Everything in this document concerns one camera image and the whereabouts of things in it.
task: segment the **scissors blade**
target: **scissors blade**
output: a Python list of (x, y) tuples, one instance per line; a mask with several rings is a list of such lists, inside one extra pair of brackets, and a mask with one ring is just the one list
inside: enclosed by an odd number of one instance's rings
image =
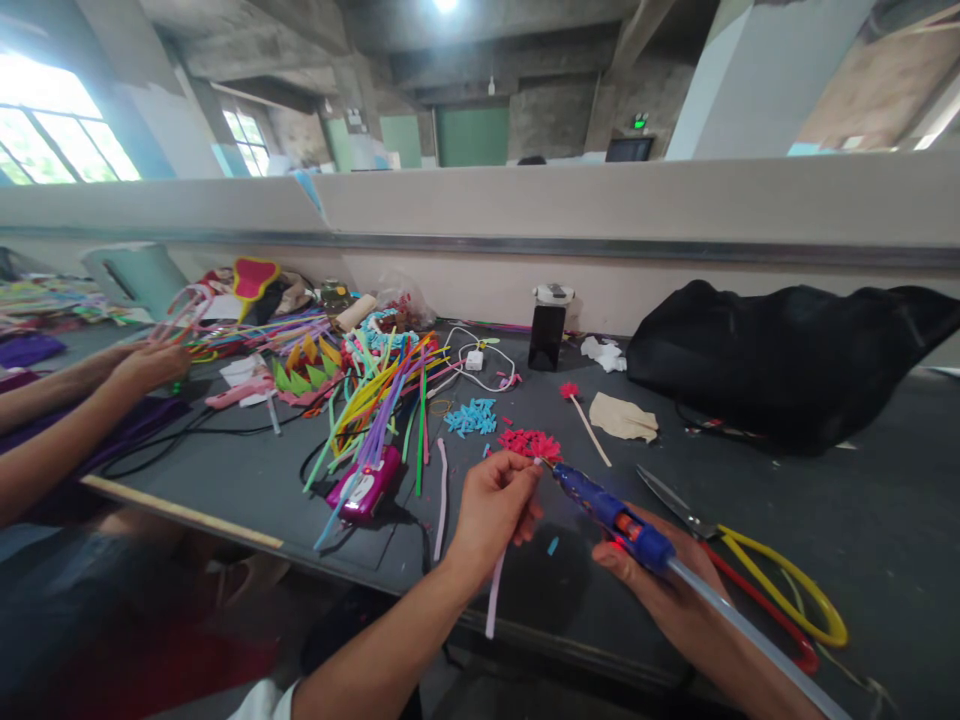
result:
[(660, 499), (660, 502), (666, 505), (670, 512), (680, 518), (683, 524), (690, 528), (690, 532), (694, 535), (709, 540), (717, 534), (716, 525), (709, 525), (698, 518), (690, 506), (684, 502), (683, 498), (671, 490), (670, 487), (657, 478), (656, 475), (645, 470), (640, 465), (637, 465), (637, 475), (643, 478), (647, 487)]

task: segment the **hot glue gun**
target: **hot glue gun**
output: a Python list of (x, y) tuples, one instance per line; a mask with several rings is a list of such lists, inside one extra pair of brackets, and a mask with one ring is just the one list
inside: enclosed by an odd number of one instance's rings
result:
[(634, 560), (657, 575), (666, 574), (676, 551), (653, 525), (645, 523), (626, 504), (576, 468), (565, 463), (550, 465), (546, 460), (544, 464), (553, 470), (554, 479), (567, 497), (610, 533)]

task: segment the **white sleeve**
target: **white sleeve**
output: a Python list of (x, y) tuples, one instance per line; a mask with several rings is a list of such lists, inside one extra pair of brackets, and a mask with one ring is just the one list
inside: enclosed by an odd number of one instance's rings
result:
[(273, 680), (261, 680), (253, 686), (230, 720), (290, 720), (296, 687), (294, 683), (289, 690), (281, 692)]

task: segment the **green wall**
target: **green wall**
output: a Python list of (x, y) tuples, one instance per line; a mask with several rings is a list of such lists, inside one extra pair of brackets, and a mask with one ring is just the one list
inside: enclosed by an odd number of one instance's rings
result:
[(506, 165), (509, 136), (509, 108), (437, 108), (441, 167)]
[[(350, 137), (347, 123), (343, 118), (324, 120), (324, 128), (330, 140), (330, 153), (337, 164), (337, 172), (353, 171), (353, 153), (350, 150)], [(381, 117), (383, 146), (389, 152), (400, 153), (400, 167), (418, 168), (420, 162), (420, 129), (416, 115), (397, 115)]]
[(400, 167), (423, 167), (420, 162), (420, 128), (416, 115), (393, 115), (380, 118), (383, 146), (388, 152), (400, 153)]
[(337, 164), (337, 172), (353, 171), (353, 152), (350, 150), (350, 139), (347, 136), (347, 123), (343, 118), (324, 120), (323, 127), (327, 131), (330, 141), (330, 154)]

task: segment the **red scissors handle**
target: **red scissors handle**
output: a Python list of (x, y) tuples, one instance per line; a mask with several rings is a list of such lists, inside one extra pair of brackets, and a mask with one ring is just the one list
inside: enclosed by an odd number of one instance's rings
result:
[(710, 562), (712, 562), (720, 572), (733, 580), (737, 587), (749, 595), (750, 598), (757, 603), (757, 605), (763, 608), (763, 610), (770, 617), (777, 621), (777, 624), (780, 625), (780, 627), (790, 634), (790, 637), (793, 638), (794, 642), (796, 642), (797, 646), (800, 648), (800, 657), (794, 659), (797, 667), (803, 670), (803, 672), (805, 672), (807, 675), (815, 674), (817, 670), (820, 669), (820, 658), (817, 657), (817, 653), (813, 649), (813, 644), (810, 642), (810, 639), (800, 632), (800, 628), (790, 622), (790, 619), (786, 615), (780, 612), (780, 608), (767, 600), (763, 593), (757, 590), (757, 588), (755, 588), (749, 582), (744, 580), (744, 578), (736, 570), (730, 567), (726, 560), (717, 555), (713, 551), (713, 548), (711, 548), (705, 541), (700, 541), (700, 547), (704, 549), (704, 551), (707, 553), (707, 557), (710, 558)]

